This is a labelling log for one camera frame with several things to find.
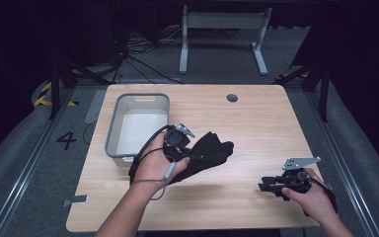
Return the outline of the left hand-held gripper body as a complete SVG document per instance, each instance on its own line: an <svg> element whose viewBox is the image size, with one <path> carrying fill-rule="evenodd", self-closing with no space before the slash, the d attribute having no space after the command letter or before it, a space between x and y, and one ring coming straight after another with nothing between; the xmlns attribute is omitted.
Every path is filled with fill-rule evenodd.
<svg viewBox="0 0 379 237"><path fill-rule="evenodd" d="M195 134L182 122L178 125L172 125L167 129L165 135L164 153L167 156L182 156L189 151L187 145L190 143L190 137L195 138Z"/></svg>

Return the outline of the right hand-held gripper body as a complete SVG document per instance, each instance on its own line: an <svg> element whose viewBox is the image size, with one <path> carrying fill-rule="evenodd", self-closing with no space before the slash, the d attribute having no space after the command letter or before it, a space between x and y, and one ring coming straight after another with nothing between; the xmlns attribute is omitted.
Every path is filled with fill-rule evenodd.
<svg viewBox="0 0 379 237"><path fill-rule="evenodd" d="M275 179L279 184L284 184L298 193L307 193L311 184L308 181L310 176L304 168L320 161L320 157L288 158L282 166L283 174Z"/></svg>

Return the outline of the person's right hand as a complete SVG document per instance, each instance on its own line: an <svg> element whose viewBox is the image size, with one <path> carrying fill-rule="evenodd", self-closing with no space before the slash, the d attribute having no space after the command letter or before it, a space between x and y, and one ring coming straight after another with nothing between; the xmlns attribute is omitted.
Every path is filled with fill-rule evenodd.
<svg viewBox="0 0 379 237"><path fill-rule="evenodd" d="M305 194L297 193L289 188L283 188L282 193L298 202L303 210L321 226L334 224L340 220L330 199L319 185L312 184Z"/></svg>

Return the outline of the person's left hand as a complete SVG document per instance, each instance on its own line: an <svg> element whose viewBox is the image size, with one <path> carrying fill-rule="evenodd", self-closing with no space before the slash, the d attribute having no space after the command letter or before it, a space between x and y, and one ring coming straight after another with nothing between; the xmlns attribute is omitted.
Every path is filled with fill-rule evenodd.
<svg viewBox="0 0 379 237"><path fill-rule="evenodd" d="M175 168L170 172L168 179L165 175L172 163L164 155L165 133L158 134L143 152L143 158L137 168L134 181L131 185L133 190L153 197L159 190L164 188L170 181L185 170L190 158L186 157L178 161Z"/></svg>

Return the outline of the gray plastic bin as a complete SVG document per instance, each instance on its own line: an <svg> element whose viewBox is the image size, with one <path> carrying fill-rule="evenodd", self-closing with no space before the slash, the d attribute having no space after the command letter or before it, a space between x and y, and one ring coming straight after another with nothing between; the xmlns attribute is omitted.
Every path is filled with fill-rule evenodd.
<svg viewBox="0 0 379 237"><path fill-rule="evenodd" d="M170 99L162 93L120 95L105 150L118 166L130 166L148 139L169 123Z"/></svg>

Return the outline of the gray floor tape patch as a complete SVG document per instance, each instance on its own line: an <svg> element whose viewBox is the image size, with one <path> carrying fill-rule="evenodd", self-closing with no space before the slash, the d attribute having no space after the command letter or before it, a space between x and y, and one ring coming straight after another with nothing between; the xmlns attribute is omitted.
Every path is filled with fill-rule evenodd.
<svg viewBox="0 0 379 237"><path fill-rule="evenodd" d="M91 123L98 119L105 98L105 90L97 90L85 117L85 123Z"/></svg>

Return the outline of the black tripod stand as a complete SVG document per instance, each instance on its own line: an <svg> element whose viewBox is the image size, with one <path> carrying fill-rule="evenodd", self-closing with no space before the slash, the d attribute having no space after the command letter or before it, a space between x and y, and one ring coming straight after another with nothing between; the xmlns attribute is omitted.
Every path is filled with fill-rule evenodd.
<svg viewBox="0 0 379 237"><path fill-rule="evenodd" d="M327 103L330 84L329 69L327 64L314 62L287 75L278 75L276 80L273 82L273 85L285 85L295 78L301 77L303 74L306 74L305 80L301 85L304 92L313 92L318 84L321 85L318 109L323 122L327 122Z"/></svg>
<svg viewBox="0 0 379 237"><path fill-rule="evenodd" d="M51 71L51 114L50 119L54 119L58 114L58 111L61 108L60 102L60 86L59 83L62 82L64 87L67 89L74 89L78 83L77 77L74 75L72 70L75 69L86 77L96 81L101 85L111 85L112 82L104 79L102 76L97 75L91 70L87 69L85 66L74 62L72 60L59 57L57 58L52 65Z"/></svg>

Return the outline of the small metal bracket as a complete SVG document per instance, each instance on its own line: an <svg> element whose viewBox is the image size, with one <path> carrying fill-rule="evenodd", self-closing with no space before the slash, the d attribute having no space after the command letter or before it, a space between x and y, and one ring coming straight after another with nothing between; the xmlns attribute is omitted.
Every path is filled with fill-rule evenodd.
<svg viewBox="0 0 379 237"><path fill-rule="evenodd" d="M72 204L78 204L78 203L87 203L89 201L89 197L87 195L83 196L74 196L71 199L65 199L62 202L63 207L67 207Z"/></svg>

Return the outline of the white metal desk frame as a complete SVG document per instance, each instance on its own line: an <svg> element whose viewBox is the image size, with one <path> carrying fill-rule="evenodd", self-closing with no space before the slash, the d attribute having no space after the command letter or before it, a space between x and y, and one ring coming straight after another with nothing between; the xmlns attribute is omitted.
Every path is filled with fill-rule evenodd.
<svg viewBox="0 0 379 237"><path fill-rule="evenodd" d="M179 72L186 74L188 71L189 29L241 29L259 31L258 39L251 43L251 48L260 74L267 75L262 45L271 13L271 8L266 8L260 13L193 12L189 10L188 5L185 5L182 15L182 48Z"/></svg>

